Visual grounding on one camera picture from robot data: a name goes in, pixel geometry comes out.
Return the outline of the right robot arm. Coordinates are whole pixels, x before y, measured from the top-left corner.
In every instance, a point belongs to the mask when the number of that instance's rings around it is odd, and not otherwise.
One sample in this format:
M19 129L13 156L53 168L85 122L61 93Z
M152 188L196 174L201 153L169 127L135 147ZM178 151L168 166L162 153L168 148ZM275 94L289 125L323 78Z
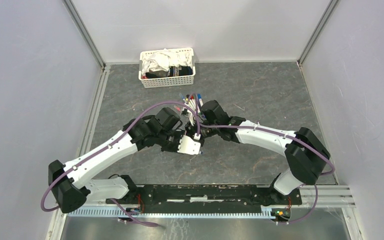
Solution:
M320 176L335 170L329 151L309 128L293 131L261 126L243 117L229 116L216 100L199 102L197 108L203 114L202 140L218 135L227 142L254 145L285 157L288 168L275 178L268 191L275 204L282 204L293 190L315 185Z

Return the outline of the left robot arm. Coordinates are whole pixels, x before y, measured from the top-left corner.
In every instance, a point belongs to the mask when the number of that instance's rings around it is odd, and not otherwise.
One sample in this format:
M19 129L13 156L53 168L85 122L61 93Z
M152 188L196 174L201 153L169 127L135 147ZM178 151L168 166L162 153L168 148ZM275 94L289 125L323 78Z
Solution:
M137 190L121 176L112 181L93 178L118 160L154 145L163 152L178 153L184 136L177 126L180 122L178 113L164 107L157 114L131 119L109 140L74 160L54 160L48 165L48 189L42 198L52 193L57 203L52 210L59 209L64 214L87 201L113 198L133 203Z

